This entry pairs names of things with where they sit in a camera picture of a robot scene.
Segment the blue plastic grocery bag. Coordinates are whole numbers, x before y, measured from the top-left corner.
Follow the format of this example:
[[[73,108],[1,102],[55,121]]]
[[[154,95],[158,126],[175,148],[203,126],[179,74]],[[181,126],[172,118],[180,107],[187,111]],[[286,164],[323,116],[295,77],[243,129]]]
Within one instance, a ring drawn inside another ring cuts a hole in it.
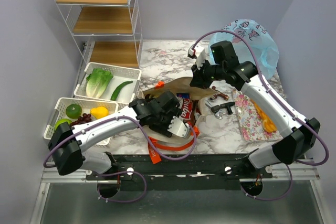
[[[279,50],[275,41],[262,25],[251,19],[238,19],[224,26],[223,30],[232,31],[244,38],[252,48],[264,77],[269,80],[274,76],[279,60]],[[232,34],[215,33],[210,39],[209,45],[212,46],[224,40],[232,43],[240,63],[255,62],[245,43]]]

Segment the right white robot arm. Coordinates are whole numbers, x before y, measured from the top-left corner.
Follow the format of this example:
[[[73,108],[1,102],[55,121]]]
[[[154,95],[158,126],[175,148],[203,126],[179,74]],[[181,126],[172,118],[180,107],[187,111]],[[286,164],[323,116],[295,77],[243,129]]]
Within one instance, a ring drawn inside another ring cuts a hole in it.
[[[259,174],[260,169],[277,163],[292,164],[314,146],[320,123],[308,120],[291,107],[267,82],[256,62],[240,63],[229,41],[211,46],[215,64],[210,64],[204,48],[194,44],[188,56],[196,60],[192,66],[192,87],[208,88],[213,81],[222,81],[248,96],[270,117],[282,139],[247,155],[241,165],[242,173],[249,178]]]

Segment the green chili pepper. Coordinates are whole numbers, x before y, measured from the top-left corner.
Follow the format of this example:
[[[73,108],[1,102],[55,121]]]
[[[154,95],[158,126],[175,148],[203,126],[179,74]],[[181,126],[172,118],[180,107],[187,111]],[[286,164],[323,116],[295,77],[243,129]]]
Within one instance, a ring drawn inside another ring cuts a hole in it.
[[[121,92],[121,90],[122,90],[125,86],[127,86],[127,85],[129,85],[129,84],[132,84],[132,83],[133,83],[133,81],[125,81],[125,82],[119,84],[119,85],[115,88],[114,92],[112,93],[110,100],[111,100],[111,101],[116,101],[117,98],[118,98],[118,96],[119,96],[119,94],[120,94],[120,92]]]

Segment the green lettuce leaf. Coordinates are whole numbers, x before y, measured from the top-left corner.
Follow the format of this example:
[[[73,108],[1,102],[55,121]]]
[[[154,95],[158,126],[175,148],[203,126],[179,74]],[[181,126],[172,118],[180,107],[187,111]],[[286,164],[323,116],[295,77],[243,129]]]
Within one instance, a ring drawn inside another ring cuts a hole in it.
[[[102,68],[94,68],[87,76],[86,96],[100,98],[113,78],[113,73]]]

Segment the braided golden bread loaf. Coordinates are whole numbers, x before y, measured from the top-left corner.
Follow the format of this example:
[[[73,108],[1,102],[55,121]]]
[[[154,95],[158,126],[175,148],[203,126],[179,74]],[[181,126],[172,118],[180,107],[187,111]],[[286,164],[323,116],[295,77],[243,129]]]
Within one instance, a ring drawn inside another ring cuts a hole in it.
[[[258,115],[261,118],[262,128],[267,133],[272,133],[277,131],[277,127],[274,125],[272,120],[267,116],[267,114],[258,106],[258,104],[254,101],[252,101],[252,104],[254,105]]]

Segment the green lime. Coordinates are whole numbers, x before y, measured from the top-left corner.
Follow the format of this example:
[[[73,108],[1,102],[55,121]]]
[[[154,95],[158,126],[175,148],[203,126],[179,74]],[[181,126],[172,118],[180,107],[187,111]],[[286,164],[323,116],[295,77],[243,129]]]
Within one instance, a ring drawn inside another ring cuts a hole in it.
[[[82,107],[78,104],[71,104],[66,107],[65,112],[70,119],[77,119],[82,115]]]

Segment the dark red grape bunch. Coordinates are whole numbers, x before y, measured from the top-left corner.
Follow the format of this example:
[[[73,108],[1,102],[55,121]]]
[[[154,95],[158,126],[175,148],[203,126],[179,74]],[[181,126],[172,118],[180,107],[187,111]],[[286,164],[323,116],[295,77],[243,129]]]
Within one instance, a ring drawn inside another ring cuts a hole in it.
[[[82,116],[79,116],[76,121],[71,122],[70,126],[79,125],[79,124],[85,124],[85,123],[89,123],[91,121],[92,121],[91,114],[84,113]]]

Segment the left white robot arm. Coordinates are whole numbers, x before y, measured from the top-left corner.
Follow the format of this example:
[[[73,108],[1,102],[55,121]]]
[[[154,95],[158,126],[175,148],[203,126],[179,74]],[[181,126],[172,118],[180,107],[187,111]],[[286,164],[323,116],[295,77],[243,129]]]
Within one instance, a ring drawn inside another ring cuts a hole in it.
[[[189,127],[181,119],[178,98],[165,91],[156,98],[134,99],[118,112],[101,119],[70,126],[60,124],[48,143],[49,156],[61,176],[71,174],[86,165],[104,179],[116,175],[116,166],[106,153],[85,155],[92,146],[121,132],[147,126],[167,137],[187,137]]]

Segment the beige canvas tote bag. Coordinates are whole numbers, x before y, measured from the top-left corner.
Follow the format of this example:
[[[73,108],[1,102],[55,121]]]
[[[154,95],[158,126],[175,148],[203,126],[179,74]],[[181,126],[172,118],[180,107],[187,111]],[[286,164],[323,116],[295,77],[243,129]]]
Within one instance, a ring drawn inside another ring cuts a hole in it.
[[[183,151],[194,146],[199,121],[205,116],[205,101],[216,94],[211,88],[191,87],[191,77],[158,82],[154,88],[140,91],[137,100],[153,113],[156,120],[144,130],[153,164],[161,162],[159,151]]]

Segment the yellow lemon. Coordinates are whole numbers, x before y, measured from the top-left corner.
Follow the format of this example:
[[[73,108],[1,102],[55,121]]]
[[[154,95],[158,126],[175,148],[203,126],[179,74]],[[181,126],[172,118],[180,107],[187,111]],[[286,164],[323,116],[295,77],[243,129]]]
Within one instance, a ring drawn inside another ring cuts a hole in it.
[[[95,118],[95,119],[101,119],[105,116],[109,115],[109,110],[103,106],[95,107],[90,110],[90,114]]]

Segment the red white snack packet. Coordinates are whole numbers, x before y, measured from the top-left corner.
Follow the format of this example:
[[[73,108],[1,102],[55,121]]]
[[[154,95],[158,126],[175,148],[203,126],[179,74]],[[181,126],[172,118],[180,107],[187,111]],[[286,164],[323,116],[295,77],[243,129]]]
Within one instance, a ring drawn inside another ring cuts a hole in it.
[[[176,97],[180,104],[180,118],[183,119],[185,123],[194,126],[196,124],[195,112],[198,100],[192,99],[192,96],[189,93],[177,93]]]

